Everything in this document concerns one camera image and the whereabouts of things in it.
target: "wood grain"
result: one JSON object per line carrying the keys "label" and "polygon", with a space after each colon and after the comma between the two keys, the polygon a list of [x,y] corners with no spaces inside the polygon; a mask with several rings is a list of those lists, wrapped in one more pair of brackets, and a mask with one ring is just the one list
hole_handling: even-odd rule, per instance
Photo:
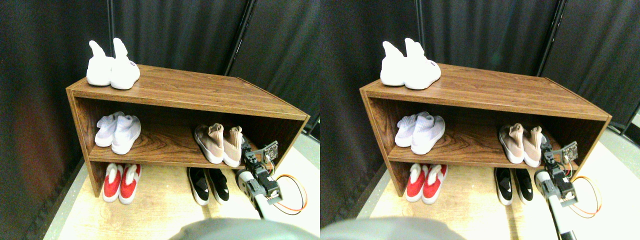
{"label": "wood grain", "polygon": [[69,88],[75,97],[155,106],[305,120],[308,115],[237,77],[138,65],[140,79],[130,90],[89,85]]}
{"label": "wood grain", "polygon": [[439,64],[442,76],[425,90],[368,85],[368,97],[606,121],[609,114],[542,77]]}

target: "sneaker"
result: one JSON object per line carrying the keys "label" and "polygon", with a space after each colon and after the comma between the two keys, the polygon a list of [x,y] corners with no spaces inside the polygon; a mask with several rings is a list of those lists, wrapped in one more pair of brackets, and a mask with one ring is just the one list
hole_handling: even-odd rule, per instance
{"label": "sneaker", "polygon": [[542,135],[542,127],[534,127],[531,132],[524,130],[523,134],[524,162],[527,165],[537,168],[542,159],[542,145],[545,138]]}
{"label": "sneaker", "polygon": [[113,142],[113,134],[116,132],[116,123],[118,122],[118,117],[124,116],[124,113],[121,111],[117,113],[113,113],[109,116],[102,117],[97,124],[97,127],[100,128],[98,133],[95,134],[95,144],[98,147],[108,147],[111,146]]}
{"label": "sneaker", "polygon": [[105,202],[113,202],[120,196],[120,182],[122,181],[122,165],[109,163],[107,174],[104,176],[102,198]]}
{"label": "sneaker", "polygon": [[133,202],[133,198],[136,197],[136,190],[138,183],[140,182],[140,175],[142,174],[142,165],[140,164],[127,164],[124,168],[124,179],[120,185],[120,202],[124,205],[129,205]]}
{"label": "sneaker", "polygon": [[531,176],[529,171],[518,168],[516,171],[516,186],[518,186],[518,195],[524,204],[529,204],[533,200],[533,186],[531,184]]}
{"label": "sneaker", "polygon": [[201,206],[209,204],[209,185],[203,168],[187,168],[193,198]]}
{"label": "sneaker", "polygon": [[127,48],[121,39],[113,39],[113,50],[116,58],[111,68],[111,86],[122,90],[131,89],[140,78],[140,68],[127,57]]}
{"label": "sneaker", "polygon": [[505,206],[511,205],[513,201],[511,171],[509,171],[509,168],[495,168],[493,170],[493,176],[495,177],[495,188],[498,192],[500,202]]}
{"label": "sneaker", "polygon": [[217,168],[209,168],[209,179],[213,186],[213,196],[220,204],[229,201],[229,189],[227,188],[227,177]]}
{"label": "sneaker", "polygon": [[424,116],[418,115],[413,138],[411,142],[411,151],[414,154],[424,155],[433,148],[433,145],[444,135],[444,119],[440,116]]}
{"label": "sneaker", "polygon": [[406,184],[406,200],[409,202],[417,202],[422,197],[422,187],[427,177],[429,165],[414,163],[409,170],[409,182]]}
{"label": "sneaker", "polygon": [[405,38],[404,44],[406,45],[406,61],[409,68],[404,85],[414,90],[428,88],[440,78],[442,74],[440,67],[424,56],[424,49],[420,43],[414,42],[411,38]]}
{"label": "sneaker", "polygon": [[504,148],[504,153],[511,163],[520,164],[524,160],[524,146],[522,134],[524,128],[520,124],[514,126],[505,125],[500,128],[498,138]]}
{"label": "sneaker", "polygon": [[224,162],[235,168],[240,166],[240,159],[242,158],[242,127],[237,126],[231,128],[228,134],[225,136],[224,140],[224,151],[223,155]]}
{"label": "sneaker", "polygon": [[109,86],[114,59],[107,57],[97,42],[91,40],[89,46],[93,51],[93,57],[89,59],[89,66],[86,69],[86,82],[95,86]]}
{"label": "sneaker", "polygon": [[447,165],[432,164],[429,167],[427,180],[422,190],[422,202],[425,204],[434,204],[440,195],[442,183],[447,178]]}
{"label": "sneaker", "polygon": [[387,86],[402,86],[406,71],[405,56],[390,42],[384,41],[385,58],[382,59],[382,70],[380,71],[380,81]]}
{"label": "sneaker", "polygon": [[209,160],[210,163],[222,163],[225,153],[224,145],[222,144],[222,132],[224,130],[222,125],[214,124],[210,127],[199,125],[193,132],[193,138],[196,139],[204,157]]}
{"label": "sneaker", "polygon": [[396,145],[398,147],[409,147],[411,146],[411,140],[413,139],[413,131],[415,130],[415,123],[418,118],[418,115],[429,116],[429,113],[423,111],[418,114],[414,114],[411,116],[403,117],[400,122],[398,122],[398,133],[396,134]]}
{"label": "sneaker", "polygon": [[142,127],[136,116],[118,116],[116,131],[113,133],[111,150],[115,154],[126,154],[133,147],[133,143],[140,136]]}

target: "shoe rack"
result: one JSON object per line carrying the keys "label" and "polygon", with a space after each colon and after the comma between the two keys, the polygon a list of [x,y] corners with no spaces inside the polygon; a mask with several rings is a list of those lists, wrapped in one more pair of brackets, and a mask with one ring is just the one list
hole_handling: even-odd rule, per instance
{"label": "shoe rack", "polygon": [[[404,193],[412,163],[530,168],[524,162],[510,163],[504,155],[498,130],[506,124],[521,123],[527,130],[541,126],[554,149],[576,141],[579,157],[573,169],[579,171],[611,120],[548,78],[439,65],[441,78],[425,90],[385,86],[380,80],[360,89],[398,196]],[[395,143],[398,121],[420,111],[445,120],[444,136],[425,155]]]}
{"label": "shoe rack", "polygon": [[[95,196],[100,195],[108,163],[139,163],[199,168],[231,168],[206,160],[193,139],[200,124],[240,125],[255,149],[278,141],[280,164],[309,115],[238,77],[225,77],[138,65],[140,78],[130,90],[92,86],[86,78],[67,87],[67,97]],[[97,121],[116,111],[140,119],[142,132],[125,155],[98,147]],[[241,164],[236,169],[243,169]]]}

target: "red sneaker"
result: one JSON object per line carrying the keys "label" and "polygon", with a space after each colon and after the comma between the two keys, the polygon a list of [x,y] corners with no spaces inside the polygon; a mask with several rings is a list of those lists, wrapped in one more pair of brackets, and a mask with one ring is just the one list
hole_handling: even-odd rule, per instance
{"label": "red sneaker", "polygon": [[414,163],[409,170],[409,183],[406,184],[406,200],[409,202],[416,202],[422,196],[422,185],[424,185],[424,179],[429,171],[429,165],[422,165]]}
{"label": "red sneaker", "polygon": [[107,174],[104,176],[102,198],[105,202],[113,202],[120,196],[120,182],[122,181],[122,165],[109,163]]}
{"label": "red sneaker", "polygon": [[125,205],[131,204],[136,196],[136,189],[142,174],[142,165],[127,164],[124,168],[122,184],[120,185],[120,202]]}
{"label": "red sneaker", "polygon": [[422,201],[425,204],[433,204],[438,199],[442,182],[447,177],[447,165],[432,164],[429,168],[427,181],[422,190]]}

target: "black and white sneaker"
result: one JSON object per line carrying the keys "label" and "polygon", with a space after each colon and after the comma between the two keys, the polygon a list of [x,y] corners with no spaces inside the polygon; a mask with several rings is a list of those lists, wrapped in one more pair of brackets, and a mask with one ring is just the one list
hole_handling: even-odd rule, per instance
{"label": "black and white sneaker", "polygon": [[209,179],[213,189],[213,195],[220,204],[229,201],[229,189],[227,189],[227,177],[217,168],[209,169]]}
{"label": "black and white sneaker", "polygon": [[529,204],[533,200],[533,186],[531,185],[529,171],[523,168],[516,169],[516,186],[518,187],[520,200],[524,204]]}
{"label": "black and white sneaker", "polygon": [[209,204],[209,185],[202,168],[187,168],[193,198],[202,206]]}
{"label": "black and white sneaker", "polygon": [[495,176],[495,187],[498,191],[498,198],[505,206],[511,205],[513,201],[513,192],[511,190],[511,171],[509,168],[495,168],[493,170]]}

